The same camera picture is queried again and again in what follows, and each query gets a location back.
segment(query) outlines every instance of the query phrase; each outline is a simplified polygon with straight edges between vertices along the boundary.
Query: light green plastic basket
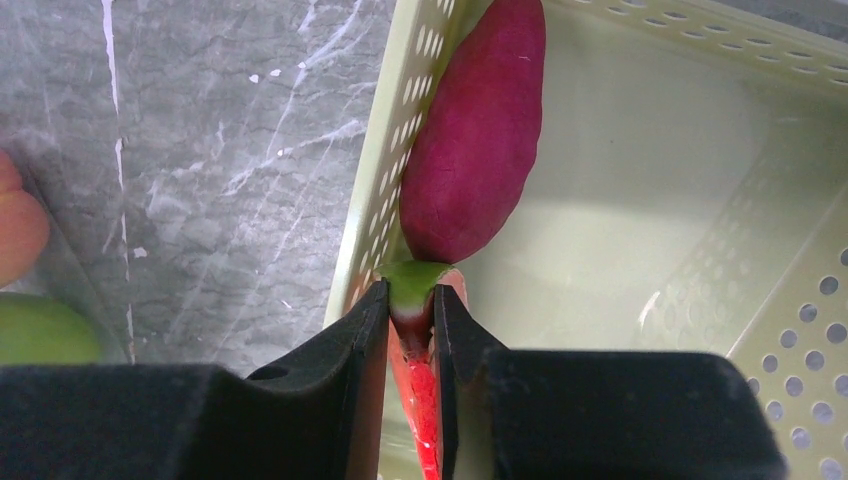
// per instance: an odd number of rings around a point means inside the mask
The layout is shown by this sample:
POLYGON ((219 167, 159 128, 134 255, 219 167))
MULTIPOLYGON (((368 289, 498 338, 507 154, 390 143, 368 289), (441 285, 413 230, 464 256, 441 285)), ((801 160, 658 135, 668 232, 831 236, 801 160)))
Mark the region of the light green plastic basket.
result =
MULTIPOLYGON (((406 255, 398 182, 487 3, 398 2, 326 324, 406 255)), ((539 156, 460 265, 475 318, 516 348, 729 355, 792 478, 848 475, 848 49, 709 1, 544 4, 539 156)), ((421 478, 393 389, 380 472, 421 478)))

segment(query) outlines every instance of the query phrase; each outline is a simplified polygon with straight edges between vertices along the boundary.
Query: peach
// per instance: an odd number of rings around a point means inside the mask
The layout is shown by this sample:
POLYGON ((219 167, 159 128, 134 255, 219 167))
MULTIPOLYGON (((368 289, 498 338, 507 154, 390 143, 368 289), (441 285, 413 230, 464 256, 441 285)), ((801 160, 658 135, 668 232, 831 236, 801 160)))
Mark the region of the peach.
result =
POLYGON ((20 173, 0 150, 0 288, 32 269, 49 235, 47 214, 22 189, 20 173))

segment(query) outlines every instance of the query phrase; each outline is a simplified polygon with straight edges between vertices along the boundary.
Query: perforated basket wall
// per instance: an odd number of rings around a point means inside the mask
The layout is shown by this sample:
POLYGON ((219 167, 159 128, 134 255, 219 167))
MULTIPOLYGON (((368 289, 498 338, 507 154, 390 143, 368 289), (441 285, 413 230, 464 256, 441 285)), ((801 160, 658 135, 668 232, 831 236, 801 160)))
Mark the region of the perforated basket wall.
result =
MULTIPOLYGON (((663 0, 545 4, 771 72, 822 98, 848 99, 845 45, 723 5, 663 0)), ((463 0, 398 1, 327 324, 364 292, 375 266, 403 256, 399 179, 415 135, 426 122, 439 74, 468 29, 467 14, 480 10, 475 5, 463 0)), ((779 129, 774 135, 780 135, 779 129)), ((830 149, 834 156, 848 151, 848 135, 841 142, 830 149)), ((793 478, 832 480, 845 478, 848 469, 848 198, 844 185, 832 181, 839 159, 820 158, 803 171, 784 161, 803 144, 787 138, 771 144, 775 152, 763 153, 711 233, 645 312, 644 335, 634 347, 689 349, 706 343, 729 354, 750 376, 793 478), (820 168, 824 164, 829 168, 820 168), (767 211, 761 207, 777 196, 803 195, 799 185, 819 185, 822 198, 835 203, 791 217, 793 231, 807 232, 794 243, 765 246, 763 238, 751 235, 747 222, 756 218, 766 230, 788 228, 786 218, 762 218, 767 211), (751 297, 762 297, 764 306, 746 307, 750 302, 742 300, 751 297)), ((848 173, 848 161, 842 163, 848 173)))

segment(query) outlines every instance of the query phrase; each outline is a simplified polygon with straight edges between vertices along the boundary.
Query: green fruit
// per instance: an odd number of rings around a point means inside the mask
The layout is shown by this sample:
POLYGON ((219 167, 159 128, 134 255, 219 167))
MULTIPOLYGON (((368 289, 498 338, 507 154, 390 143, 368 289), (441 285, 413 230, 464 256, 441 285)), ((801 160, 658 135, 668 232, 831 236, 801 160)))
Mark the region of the green fruit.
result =
POLYGON ((91 324, 70 308, 0 292, 0 365, 94 363, 100 355, 91 324))

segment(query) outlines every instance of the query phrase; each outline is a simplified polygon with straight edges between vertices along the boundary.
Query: gray marble surface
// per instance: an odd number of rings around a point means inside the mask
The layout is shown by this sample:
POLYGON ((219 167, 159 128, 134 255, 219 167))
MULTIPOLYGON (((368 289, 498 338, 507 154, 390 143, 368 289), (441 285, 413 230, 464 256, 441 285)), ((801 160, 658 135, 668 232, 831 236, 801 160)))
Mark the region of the gray marble surface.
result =
POLYGON ((67 240, 42 287, 138 362, 246 373, 317 332, 393 9, 0 0, 0 148, 67 240))

